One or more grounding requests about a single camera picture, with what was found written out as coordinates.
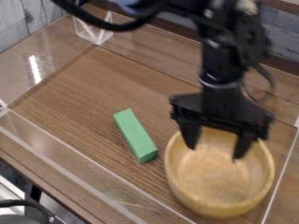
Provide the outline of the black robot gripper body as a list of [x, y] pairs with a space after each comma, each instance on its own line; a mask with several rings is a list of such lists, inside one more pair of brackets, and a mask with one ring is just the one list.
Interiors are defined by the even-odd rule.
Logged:
[[274, 114], [233, 89], [205, 88], [201, 92], [170, 97], [173, 119], [201, 120], [201, 126], [231, 132], [250, 130], [267, 139]]

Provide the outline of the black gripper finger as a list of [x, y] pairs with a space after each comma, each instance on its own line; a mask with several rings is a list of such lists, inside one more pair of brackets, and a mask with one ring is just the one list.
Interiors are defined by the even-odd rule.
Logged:
[[194, 150], [202, 135], [202, 121], [201, 120], [179, 120], [179, 127], [183, 141], [187, 147]]
[[254, 131], [237, 131], [238, 141], [235, 144], [233, 159], [242, 159], [247, 153], [253, 143], [258, 140], [258, 134]]

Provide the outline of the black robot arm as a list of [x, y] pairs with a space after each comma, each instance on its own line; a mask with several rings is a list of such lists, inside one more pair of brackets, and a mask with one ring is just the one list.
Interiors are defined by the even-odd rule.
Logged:
[[261, 66], [271, 40], [262, 25], [261, 0], [115, 0], [118, 7], [135, 19], [113, 24], [94, 16], [74, 0], [51, 0], [86, 23], [113, 32], [143, 27], [163, 11], [187, 17], [202, 38], [202, 91], [170, 97], [171, 117], [177, 121], [185, 143], [194, 149], [205, 126], [238, 135], [233, 157], [243, 158], [253, 143], [269, 136], [274, 114], [258, 106], [243, 77]]

